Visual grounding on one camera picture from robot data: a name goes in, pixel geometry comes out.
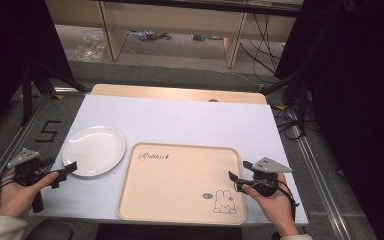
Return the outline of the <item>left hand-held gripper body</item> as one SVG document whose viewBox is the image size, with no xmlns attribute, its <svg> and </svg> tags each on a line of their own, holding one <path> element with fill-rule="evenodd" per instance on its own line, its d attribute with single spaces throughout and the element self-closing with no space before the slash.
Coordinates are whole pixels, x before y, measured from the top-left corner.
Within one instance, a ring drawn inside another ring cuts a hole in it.
<svg viewBox="0 0 384 240">
<path fill-rule="evenodd" d="M 36 159 L 39 156 L 40 156 L 40 154 L 38 152 L 23 149 L 7 165 L 8 170 L 10 170 L 10 169 L 15 170 L 15 174 L 13 176 L 9 176 L 9 179 L 11 179 L 12 181 L 16 181 L 17 170 L 20 169 L 21 167 L 25 166 L 27 163 L 31 163 L 31 161 L 33 159 Z"/>
</svg>

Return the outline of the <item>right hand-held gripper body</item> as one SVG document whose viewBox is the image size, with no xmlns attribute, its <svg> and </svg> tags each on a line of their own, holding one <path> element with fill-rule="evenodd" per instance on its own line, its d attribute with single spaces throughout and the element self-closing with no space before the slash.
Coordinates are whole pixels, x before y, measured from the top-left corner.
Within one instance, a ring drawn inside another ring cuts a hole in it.
<svg viewBox="0 0 384 240">
<path fill-rule="evenodd" d="M 254 188 L 264 197 L 272 196 L 278 189 L 278 174 L 291 173 L 292 169 L 268 157 L 251 165 Z"/>
</svg>

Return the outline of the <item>person's left hand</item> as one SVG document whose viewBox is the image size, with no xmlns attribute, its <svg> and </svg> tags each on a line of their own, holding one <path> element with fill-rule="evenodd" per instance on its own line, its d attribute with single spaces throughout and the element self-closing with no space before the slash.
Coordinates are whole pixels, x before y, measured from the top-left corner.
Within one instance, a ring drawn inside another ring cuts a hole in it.
<svg viewBox="0 0 384 240">
<path fill-rule="evenodd" d="M 49 186 L 59 174 L 52 172 L 31 186 L 22 186 L 9 179 L 9 176 L 14 174 L 14 169 L 7 170 L 4 174 L 5 181 L 1 182 L 0 215 L 25 220 L 36 195 Z"/>
</svg>

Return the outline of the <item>person's right hand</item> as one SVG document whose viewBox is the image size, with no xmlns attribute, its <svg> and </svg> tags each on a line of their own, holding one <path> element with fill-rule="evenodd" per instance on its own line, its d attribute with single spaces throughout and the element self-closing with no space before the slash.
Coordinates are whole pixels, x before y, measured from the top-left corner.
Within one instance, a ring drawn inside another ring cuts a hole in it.
<svg viewBox="0 0 384 240">
<path fill-rule="evenodd" d="M 254 199 L 262 209 L 266 218 L 273 223 L 281 238 L 299 235 L 292 217 L 291 202 L 287 195 L 276 191 L 270 197 L 260 195 L 251 186 L 244 184 L 243 190 Z"/>
</svg>

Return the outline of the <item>white round plate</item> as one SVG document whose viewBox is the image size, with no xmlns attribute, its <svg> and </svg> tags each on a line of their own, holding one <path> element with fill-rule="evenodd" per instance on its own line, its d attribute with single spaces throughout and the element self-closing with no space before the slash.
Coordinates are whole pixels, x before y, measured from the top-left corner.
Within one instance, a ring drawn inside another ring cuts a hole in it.
<svg viewBox="0 0 384 240">
<path fill-rule="evenodd" d="M 93 177 L 104 174 L 123 158 L 126 141 L 121 132 L 109 126 L 88 127 L 74 134 L 62 150 L 65 166 L 77 164 L 74 174 Z"/>
</svg>

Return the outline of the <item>beige tray with rabbit print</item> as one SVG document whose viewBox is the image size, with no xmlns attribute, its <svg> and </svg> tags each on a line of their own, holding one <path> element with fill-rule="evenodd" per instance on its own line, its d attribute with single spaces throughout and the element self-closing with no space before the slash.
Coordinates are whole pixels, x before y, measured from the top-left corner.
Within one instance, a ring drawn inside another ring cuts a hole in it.
<svg viewBox="0 0 384 240">
<path fill-rule="evenodd" d="M 229 175 L 241 174 L 231 148 L 138 143 L 133 147 L 118 215 L 126 221 L 241 225 L 246 200 Z"/>
</svg>

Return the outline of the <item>black tripod stand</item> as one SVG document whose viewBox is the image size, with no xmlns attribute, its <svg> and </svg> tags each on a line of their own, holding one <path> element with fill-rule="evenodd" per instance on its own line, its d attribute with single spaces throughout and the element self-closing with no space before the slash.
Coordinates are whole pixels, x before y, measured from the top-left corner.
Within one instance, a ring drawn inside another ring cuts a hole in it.
<svg viewBox="0 0 384 240">
<path fill-rule="evenodd" d="M 51 78 L 59 79 L 82 93 L 91 91 L 90 88 L 76 82 L 71 73 L 62 73 L 41 62 L 26 63 L 22 72 L 22 126 L 25 126 L 33 115 L 32 86 L 35 86 L 40 94 L 53 94 L 56 90 L 50 81 Z"/>
<path fill-rule="evenodd" d="M 305 111 L 307 104 L 307 88 L 306 82 L 302 77 L 292 74 L 280 82 L 270 86 L 268 88 L 263 88 L 261 93 L 265 96 L 279 90 L 280 88 L 285 87 L 286 90 L 283 94 L 282 101 L 286 105 L 291 105 L 294 102 L 298 103 L 298 115 L 293 121 L 293 124 L 296 125 L 300 132 L 300 137 L 305 136 Z"/>
</svg>

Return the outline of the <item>black stool seat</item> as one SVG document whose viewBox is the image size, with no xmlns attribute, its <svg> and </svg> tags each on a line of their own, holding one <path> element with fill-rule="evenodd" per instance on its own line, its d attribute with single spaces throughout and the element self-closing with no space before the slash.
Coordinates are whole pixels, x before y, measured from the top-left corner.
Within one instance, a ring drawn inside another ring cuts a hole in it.
<svg viewBox="0 0 384 240">
<path fill-rule="evenodd" d="M 47 219 L 38 224 L 25 240 L 72 240 L 74 231 L 68 225 Z"/>
</svg>

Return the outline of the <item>black curtain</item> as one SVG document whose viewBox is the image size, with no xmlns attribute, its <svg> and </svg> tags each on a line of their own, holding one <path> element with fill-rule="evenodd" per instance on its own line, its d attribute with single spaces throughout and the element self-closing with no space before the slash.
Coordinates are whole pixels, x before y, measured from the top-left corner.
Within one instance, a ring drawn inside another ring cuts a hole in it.
<svg viewBox="0 0 384 240">
<path fill-rule="evenodd" d="M 384 240 L 384 0 L 347 0 L 308 80 L 318 122 Z"/>
<path fill-rule="evenodd" d="M 0 0 L 0 115 L 24 71 L 43 92 L 51 78 L 74 81 L 45 0 Z"/>
</svg>

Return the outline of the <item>clear plastic bag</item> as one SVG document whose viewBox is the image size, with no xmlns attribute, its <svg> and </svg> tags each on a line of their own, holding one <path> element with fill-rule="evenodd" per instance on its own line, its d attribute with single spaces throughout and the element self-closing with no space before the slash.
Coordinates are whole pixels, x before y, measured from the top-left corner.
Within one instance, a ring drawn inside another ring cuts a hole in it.
<svg viewBox="0 0 384 240">
<path fill-rule="evenodd" d="M 83 62 L 100 62 L 106 48 L 104 34 L 99 29 L 83 31 L 82 43 L 75 48 L 75 57 Z"/>
</svg>

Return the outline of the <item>light wooden desk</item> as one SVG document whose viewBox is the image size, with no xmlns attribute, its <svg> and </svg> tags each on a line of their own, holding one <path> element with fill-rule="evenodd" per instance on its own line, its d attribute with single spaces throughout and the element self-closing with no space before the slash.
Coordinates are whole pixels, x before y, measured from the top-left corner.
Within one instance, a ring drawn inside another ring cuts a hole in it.
<svg viewBox="0 0 384 240">
<path fill-rule="evenodd" d="M 235 65 L 239 41 L 257 40 L 263 30 L 267 40 L 285 42 L 294 26 L 293 17 L 272 13 L 251 14 L 180 7 L 148 6 L 92 0 L 45 0 L 54 23 L 97 27 L 104 31 L 109 59 L 119 58 L 130 30 L 216 36 L 223 39 L 227 66 Z"/>
</svg>

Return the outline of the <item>metal floor rail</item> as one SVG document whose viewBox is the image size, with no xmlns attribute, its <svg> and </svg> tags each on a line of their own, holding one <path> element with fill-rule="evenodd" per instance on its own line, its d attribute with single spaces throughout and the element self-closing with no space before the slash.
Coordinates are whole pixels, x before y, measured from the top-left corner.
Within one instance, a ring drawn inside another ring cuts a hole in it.
<svg viewBox="0 0 384 240">
<path fill-rule="evenodd" d="M 304 135 L 304 132 L 298 127 L 297 124 L 295 124 L 292 129 L 294 136 L 298 140 L 298 144 L 303 154 L 304 160 L 309 169 L 317 192 L 321 198 L 321 202 L 325 208 L 327 217 L 331 223 L 336 238 L 338 240 L 352 240 L 347 224 L 339 211 L 331 191 L 327 186 L 325 178 L 323 177 L 323 174 L 318 166 L 316 158 L 306 136 Z"/>
<path fill-rule="evenodd" d="M 33 113 L 23 124 L 23 98 L 17 90 L 0 117 L 0 174 L 22 148 L 55 157 L 83 99 L 78 92 L 42 95 L 34 90 Z"/>
</svg>

